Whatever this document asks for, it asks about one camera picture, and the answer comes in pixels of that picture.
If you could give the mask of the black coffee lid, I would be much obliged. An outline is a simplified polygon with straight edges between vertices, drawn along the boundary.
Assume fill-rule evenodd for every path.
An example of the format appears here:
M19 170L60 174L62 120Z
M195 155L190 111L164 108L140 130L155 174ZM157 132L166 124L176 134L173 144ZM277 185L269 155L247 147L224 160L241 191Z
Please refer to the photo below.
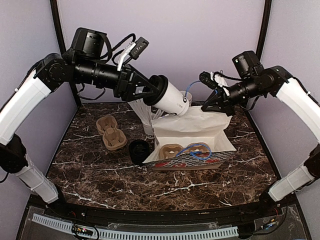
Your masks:
M164 75L152 75L149 82L152 84L153 89L145 86L142 92L152 92L152 96L144 97L143 102L148 106L154 106L165 95L168 89L169 80Z

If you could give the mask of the blue checkered paper bag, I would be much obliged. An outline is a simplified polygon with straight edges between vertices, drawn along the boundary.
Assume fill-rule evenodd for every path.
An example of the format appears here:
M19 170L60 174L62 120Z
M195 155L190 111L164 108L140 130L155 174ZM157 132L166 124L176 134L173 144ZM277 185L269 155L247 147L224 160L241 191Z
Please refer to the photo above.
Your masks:
M224 130L231 117L221 112L203 112L200 106L191 106L182 116L168 115L151 122L157 146L145 164L158 162L160 149L168 144L178 144L186 148L192 144L207 144L215 153L235 151Z

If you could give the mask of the white paper coffee cup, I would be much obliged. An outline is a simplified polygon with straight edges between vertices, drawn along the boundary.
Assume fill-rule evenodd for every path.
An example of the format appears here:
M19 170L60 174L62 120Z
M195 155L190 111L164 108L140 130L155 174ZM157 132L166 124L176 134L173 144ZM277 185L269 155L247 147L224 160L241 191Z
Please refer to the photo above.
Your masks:
M156 103L151 104L167 114L174 116L184 115L189 106L189 100L170 82L164 92L164 95Z

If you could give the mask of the brown cardboard cup carrier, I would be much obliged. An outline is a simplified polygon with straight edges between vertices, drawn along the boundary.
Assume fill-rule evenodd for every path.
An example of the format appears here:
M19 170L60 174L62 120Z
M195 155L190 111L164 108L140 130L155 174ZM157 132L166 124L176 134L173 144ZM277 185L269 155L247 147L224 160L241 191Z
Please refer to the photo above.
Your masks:
M170 159L182 154L190 154L195 156L200 153L211 153L210 147L204 142L191 143L186 147L183 147L177 143L165 144L159 150L160 159Z
M124 147L128 140L124 132L119 129L118 122L112 115L106 115L96 121L98 133L102 135L105 147L115 151Z

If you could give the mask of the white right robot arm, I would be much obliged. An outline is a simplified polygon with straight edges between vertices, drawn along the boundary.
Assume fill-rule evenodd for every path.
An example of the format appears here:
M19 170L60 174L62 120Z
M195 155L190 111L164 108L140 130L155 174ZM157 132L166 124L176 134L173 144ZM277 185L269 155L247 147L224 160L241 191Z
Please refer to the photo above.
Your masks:
M300 79L317 100L320 98L320 57L317 51L270 50L260 62L265 69L284 67ZM317 145L316 138L303 121L275 97L260 99L249 115L282 177L301 164Z

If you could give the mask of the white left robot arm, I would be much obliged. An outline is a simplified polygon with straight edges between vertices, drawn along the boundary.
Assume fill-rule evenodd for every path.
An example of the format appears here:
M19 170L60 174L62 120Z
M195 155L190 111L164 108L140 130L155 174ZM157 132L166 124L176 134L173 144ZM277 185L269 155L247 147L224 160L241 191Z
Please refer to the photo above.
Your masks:
M148 42L133 33L129 38L131 43L122 51L124 62L111 65L115 47L107 34L78 28L70 48L37 61L0 109L1 168L50 204L60 218L67 218L71 208L61 199L58 187L31 160L17 130L32 112L44 107L60 87L71 83L92 85L103 91L111 89L116 98L126 102L155 96L158 88L129 63L141 54Z

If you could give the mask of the stack of white paper cups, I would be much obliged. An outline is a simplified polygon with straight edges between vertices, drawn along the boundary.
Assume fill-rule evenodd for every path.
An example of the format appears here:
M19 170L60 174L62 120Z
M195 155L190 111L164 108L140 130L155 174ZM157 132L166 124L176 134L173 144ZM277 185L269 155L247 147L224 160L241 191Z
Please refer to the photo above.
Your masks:
M180 92L188 100L189 106L191 106L192 105L192 97L193 97L192 94L190 92L184 91L184 90L181 90Z

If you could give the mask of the white wrapped straws bundle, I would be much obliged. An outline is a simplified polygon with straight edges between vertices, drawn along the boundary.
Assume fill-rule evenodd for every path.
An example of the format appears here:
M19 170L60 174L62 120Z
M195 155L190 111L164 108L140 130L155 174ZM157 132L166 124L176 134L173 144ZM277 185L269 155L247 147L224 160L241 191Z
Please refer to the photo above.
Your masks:
M160 109L152 113L152 107L146 105L143 99L133 100L128 102L128 104L145 125L151 125L152 120L159 118L164 113L164 111Z

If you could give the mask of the white cup holding straws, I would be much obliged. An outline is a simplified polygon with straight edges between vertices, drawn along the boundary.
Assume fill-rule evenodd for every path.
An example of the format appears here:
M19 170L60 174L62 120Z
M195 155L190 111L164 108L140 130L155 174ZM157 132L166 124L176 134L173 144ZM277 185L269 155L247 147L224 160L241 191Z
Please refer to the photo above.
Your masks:
M144 130L145 136L148 139L154 139L155 135L154 135L154 129L153 129L153 126L152 126L152 122L150 120L147 121L147 122L143 122L142 126L143 126L143 130Z

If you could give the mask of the stack of black lids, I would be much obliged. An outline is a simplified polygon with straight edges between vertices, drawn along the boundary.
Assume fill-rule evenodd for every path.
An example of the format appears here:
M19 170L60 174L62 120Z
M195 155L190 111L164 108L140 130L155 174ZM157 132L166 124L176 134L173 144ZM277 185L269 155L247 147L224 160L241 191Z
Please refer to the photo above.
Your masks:
M143 166L144 161L151 154L150 146L147 141L137 139L128 146L129 156L134 165Z

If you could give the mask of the black vertical frame post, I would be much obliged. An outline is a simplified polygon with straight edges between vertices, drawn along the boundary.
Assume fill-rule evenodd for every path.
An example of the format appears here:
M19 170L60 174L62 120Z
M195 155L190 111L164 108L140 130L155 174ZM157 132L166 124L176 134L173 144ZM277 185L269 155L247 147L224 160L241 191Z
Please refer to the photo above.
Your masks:
M257 47L255 51L255 54L257 55L259 60L261 60L262 58L262 54L265 46L265 41L267 37L267 31L268 31L268 26L269 26L269 21L271 16L272 2L273 2L272 0L264 1L262 21L261 21L261 26L259 31Z

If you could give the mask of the black left frame post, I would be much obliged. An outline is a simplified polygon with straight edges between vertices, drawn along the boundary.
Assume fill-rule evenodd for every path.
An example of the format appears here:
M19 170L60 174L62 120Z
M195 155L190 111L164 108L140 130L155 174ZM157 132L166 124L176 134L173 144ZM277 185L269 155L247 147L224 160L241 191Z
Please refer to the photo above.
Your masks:
M64 40L64 35L62 31L62 25L61 25L61 19L59 15L59 8L58 8L58 1L57 0L50 0L50 9L51 9L51 15L52 15L52 20L53 20L53 25L54 25L54 30L55 30L55 35L59 47L59 51L61 54L64 54L66 52L66 44ZM70 89L73 95L73 99L75 101L75 104L77 108L82 106L82 102L77 94L77 87L75 83L69 83Z

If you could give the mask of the black front rail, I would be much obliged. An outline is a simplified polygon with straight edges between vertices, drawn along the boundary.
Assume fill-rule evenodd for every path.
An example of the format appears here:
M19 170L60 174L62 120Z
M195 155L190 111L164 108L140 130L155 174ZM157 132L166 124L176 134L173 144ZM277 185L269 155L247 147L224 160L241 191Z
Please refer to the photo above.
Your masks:
M284 213L279 205L267 211L258 211L258 202L238 206L210 208L206 210L184 211L137 211L116 210L100 207L84 206L63 202L45 207L44 212L54 217L73 220L77 223L107 226L117 224L142 225L182 225L217 222L220 226L252 224L255 220L264 217L276 216L278 219Z

